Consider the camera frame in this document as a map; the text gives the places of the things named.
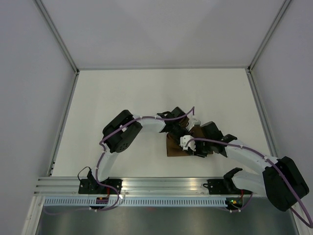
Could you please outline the brown cloth napkin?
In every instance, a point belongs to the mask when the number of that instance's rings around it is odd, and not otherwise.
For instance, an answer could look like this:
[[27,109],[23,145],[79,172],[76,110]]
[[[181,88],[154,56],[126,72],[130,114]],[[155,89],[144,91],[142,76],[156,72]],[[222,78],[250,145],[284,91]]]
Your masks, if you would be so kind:
[[[203,131],[201,130],[201,125],[200,126],[195,126],[193,127],[191,130],[191,136],[193,138],[204,138],[204,134],[203,134]],[[182,156],[193,156],[192,153],[190,153],[190,149],[187,150],[187,151],[184,151],[180,145],[179,145],[179,142],[174,142],[169,136],[168,136],[168,133],[166,135],[166,151],[167,151],[167,156],[168,157],[182,157]]]

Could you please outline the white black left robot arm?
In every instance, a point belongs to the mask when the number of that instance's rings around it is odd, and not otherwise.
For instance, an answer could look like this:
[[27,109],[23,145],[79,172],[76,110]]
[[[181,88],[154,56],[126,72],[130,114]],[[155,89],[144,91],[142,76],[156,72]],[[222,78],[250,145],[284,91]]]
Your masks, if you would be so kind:
[[102,131],[103,138],[99,145],[103,147],[94,170],[88,172],[89,188],[97,194],[107,188],[107,180],[111,168],[119,153],[125,151],[141,132],[166,133],[180,149],[181,140],[190,134],[188,130],[189,114],[194,114],[194,107],[185,113],[176,107],[170,112],[157,113],[153,116],[133,115],[129,110],[123,110]]

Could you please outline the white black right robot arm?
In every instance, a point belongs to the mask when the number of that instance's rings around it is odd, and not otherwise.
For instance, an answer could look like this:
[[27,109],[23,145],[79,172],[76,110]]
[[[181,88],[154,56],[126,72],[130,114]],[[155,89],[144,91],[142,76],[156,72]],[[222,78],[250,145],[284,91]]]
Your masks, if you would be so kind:
[[223,176],[223,187],[229,194],[239,191],[256,193],[267,199],[280,211],[290,209],[310,190],[295,162],[285,156],[277,158],[258,152],[231,134],[223,135],[214,122],[200,126],[202,137],[184,136],[180,146],[196,156],[217,153],[233,159],[252,173],[236,167]]

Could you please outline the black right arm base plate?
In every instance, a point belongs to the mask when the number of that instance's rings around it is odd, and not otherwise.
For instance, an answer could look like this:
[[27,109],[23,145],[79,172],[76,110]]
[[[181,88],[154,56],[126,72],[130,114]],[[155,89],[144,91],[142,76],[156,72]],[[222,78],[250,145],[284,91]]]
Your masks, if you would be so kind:
[[202,186],[208,189],[210,195],[251,195],[251,191],[238,189],[224,178],[208,179]]

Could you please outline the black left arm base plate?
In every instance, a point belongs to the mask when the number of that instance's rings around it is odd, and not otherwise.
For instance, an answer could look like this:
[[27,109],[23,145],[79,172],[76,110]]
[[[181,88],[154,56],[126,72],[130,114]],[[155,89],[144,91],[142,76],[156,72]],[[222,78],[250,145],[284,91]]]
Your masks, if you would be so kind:
[[[119,193],[122,189],[122,180],[121,179],[107,179],[101,182],[102,184],[111,186],[115,188]],[[99,185],[96,181],[94,183],[90,182],[89,179],[82,179],[80,181],[78,194],[108,194],[108,195],[117,195],[116,191],[112,188],[104,187]]]

